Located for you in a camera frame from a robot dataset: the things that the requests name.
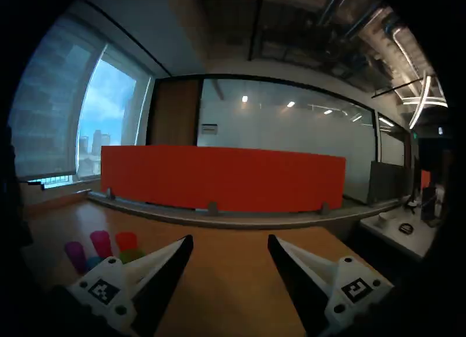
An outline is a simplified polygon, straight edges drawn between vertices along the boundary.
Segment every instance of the plastic cup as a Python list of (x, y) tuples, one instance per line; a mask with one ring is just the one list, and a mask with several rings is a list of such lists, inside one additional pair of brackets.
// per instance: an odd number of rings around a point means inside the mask
[(110, 235), (105, 230), (94, 231), (90, 238), (100, 258), (106, 259), (113, 256)]
[(101, 261), (102, 261), (102, 258), (100, 258), (100, 257), (91, 257), (91, 258), (89, 258), (87, 260), (87, 262), (86, 262), (87, 270), (90, 271), (95, 266), (97, 266)]
[(144, 252), (138, 248), (131, 248), (129, 250), (120, 252), (120, 260), (123, 264), (130, 263), (144, 256)]
[(120, 252), (137, 249), (137, 236), (129, 231), (115, 235)]
[(79, 274), (87, 272), (86, 255), (81, 243), (77, 241), (68, 242), (65, 244), (65, 252)]

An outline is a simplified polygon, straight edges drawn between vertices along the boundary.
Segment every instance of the purple cup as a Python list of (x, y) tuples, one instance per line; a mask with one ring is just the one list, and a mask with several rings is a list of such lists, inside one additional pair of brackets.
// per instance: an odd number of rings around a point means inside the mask
[(110, 235), (105, 230), (94, 231), (90, 238), (100, 258), (106, 259), (113, 256)]
[(65, 252), (79, 274), (87, 272), (86, 255), (84, 254), (84, 248), (81, 243), (77, 241), (68, 242), (65, 245)]

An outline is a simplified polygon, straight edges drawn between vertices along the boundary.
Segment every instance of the skyscraper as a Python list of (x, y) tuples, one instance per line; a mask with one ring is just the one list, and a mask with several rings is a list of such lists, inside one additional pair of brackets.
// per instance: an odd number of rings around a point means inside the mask
[(101, 146), (110, 145), (110, 134), (102, 134)]
[(100, 129), (96, 129), (94, 132), (94, 138), (92, 140), (92, 154), (99, 156), (100, 148), (102, 147), (102, 132)]
[(87, 154), (87, 150), (89, 148), (89, 137), (88, 136), (80, 136), (79, 137), (79, 154)]

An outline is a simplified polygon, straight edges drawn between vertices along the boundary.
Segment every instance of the orange divider panel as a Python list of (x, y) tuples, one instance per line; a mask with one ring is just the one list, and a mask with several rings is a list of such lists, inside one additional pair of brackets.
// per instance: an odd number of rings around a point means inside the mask
[(103, 146), (102, 192), (158, 205), (240, 212), (341, 207), (345, 159), (197, 146)]
[(421, 190), (427, 188), (430, 184), (430, 172), (421, 170)]

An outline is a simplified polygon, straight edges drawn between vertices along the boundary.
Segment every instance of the white desk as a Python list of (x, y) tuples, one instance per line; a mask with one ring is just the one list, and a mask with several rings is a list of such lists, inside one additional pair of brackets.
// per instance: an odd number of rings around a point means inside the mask
[[(361, 219), (361, 226), (386, 243), (420, 261), (432, 244), (437, 228), (431, 228), (421, 220), (420, 208), (416, 208), (415, 215), (409, 210), (404, 210), (403, 207), (387, 213), (394, 218), (386, 221), (382, 227), (379, 226), (379, 215)], [(402, 223), (413, 226), (412, 234), (406, 235), (399, 231), (398, 228)]]

